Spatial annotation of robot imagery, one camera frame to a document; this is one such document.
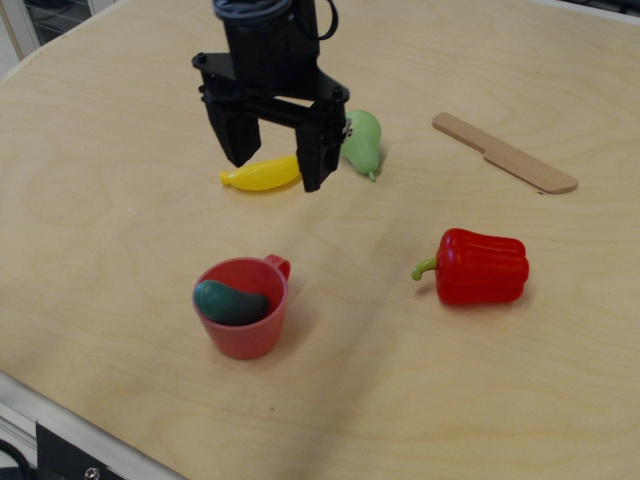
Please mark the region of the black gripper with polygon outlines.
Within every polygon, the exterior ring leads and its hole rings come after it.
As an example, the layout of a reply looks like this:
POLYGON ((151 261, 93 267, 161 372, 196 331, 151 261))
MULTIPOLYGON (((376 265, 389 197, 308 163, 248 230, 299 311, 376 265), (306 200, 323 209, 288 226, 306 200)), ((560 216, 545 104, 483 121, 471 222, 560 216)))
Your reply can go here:
POLYGON ((229 51, 199 53, 200 92, 227 159, 242 167, 261 147, 260 119, 296 129, 304 190, 320 189, 337 169, 345 138, 346 87, 324 74, 320 43, 338 26, 330 3, 327 32, 313 1, 214 1, 229 51))

